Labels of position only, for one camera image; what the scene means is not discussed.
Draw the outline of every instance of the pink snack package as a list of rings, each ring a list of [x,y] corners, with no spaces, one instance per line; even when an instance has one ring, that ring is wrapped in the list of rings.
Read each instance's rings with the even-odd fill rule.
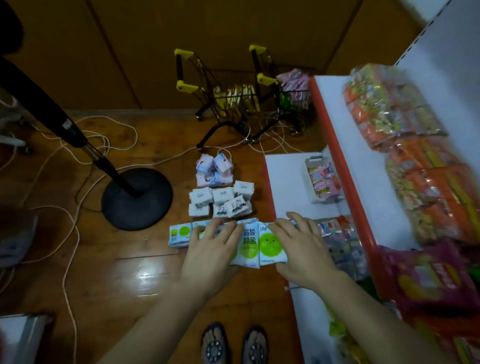
[[[379,249],[401,311],[458,315],[480,310],[480,296],[452,239],[439,239],[423,251]]]

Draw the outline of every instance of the right hand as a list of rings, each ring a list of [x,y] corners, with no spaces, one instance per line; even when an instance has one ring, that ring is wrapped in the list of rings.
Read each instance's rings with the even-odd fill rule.
[[[298,229],[284,218],[268,225],[288,258],[287,263],[277,263],[276,269],[285,279],[318,292],[319,286],[340,270],[335,267],[317,224],[296,212],[287,212],[287,216],[297,223]]]

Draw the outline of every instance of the left hand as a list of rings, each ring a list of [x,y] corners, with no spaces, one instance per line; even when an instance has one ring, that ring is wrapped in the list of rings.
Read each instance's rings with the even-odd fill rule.
[[[196,226],[190,234],[190,245],[180,273],[180,282],[209,299],[221,291],[238,272],[239,267],[230,266],[234,250],[243,234],[243,224],[228,223],[215,237],[223,219],[214,218],[206,227]]]

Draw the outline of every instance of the miniature shopping cart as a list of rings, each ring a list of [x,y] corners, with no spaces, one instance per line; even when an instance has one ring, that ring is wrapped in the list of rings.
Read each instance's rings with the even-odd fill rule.
[[[256,142],[265,132],[281,120],[292,125],[292,134],[302,132],[298,112],[308,109],[310,93],[306,89],[285,90],[277,80],[278,65],[272,60],[267,48],[251,45],[254,72],[235,70],[212,70],[193,52],[176,49],[177,89],[193,94],[202,103],[195,113],[198,120],[210,109],[217,119],[213,126],[197,144],[202,149],[206,141],[222,126],[231,126],[245,137],[245,143]],[[183,61],[188,61],[200,75],[199,85],[184,82]],[[274,117],[261,131],[249,135],[246,131],[248,116],[261,111],[261,105],[274,100],[277,109]]]

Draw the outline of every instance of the red shelf edge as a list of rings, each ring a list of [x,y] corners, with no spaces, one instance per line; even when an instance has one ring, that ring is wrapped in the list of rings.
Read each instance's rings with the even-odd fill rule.
[[[318,113],[318,122],[320,123],[320,126],[324,132],[324,137],[330,149],[330,153],[335,164],[335,169],[342,183],[345,198],[347,199],[353,220],[355,221],[355,226],[357,228],[363,250],[367,256],[370,274],[375,283],[375,287],[377,288],[377,293],[380,298],[388,301],[393,297],[393,295],[390,290],[389,282],[386,279],[387,277],[385,274],[386,270],[384,263],[379,254],[377,242],[373,237],[367,216],[363,210],[355,183],[352,180],[347,162],[343,156],[342,149],[336,137],[335,130],[325,107],[322,95],[318,89],[315,77],[310,78],[308,81],[308,87],[312,97],[313,105]]]

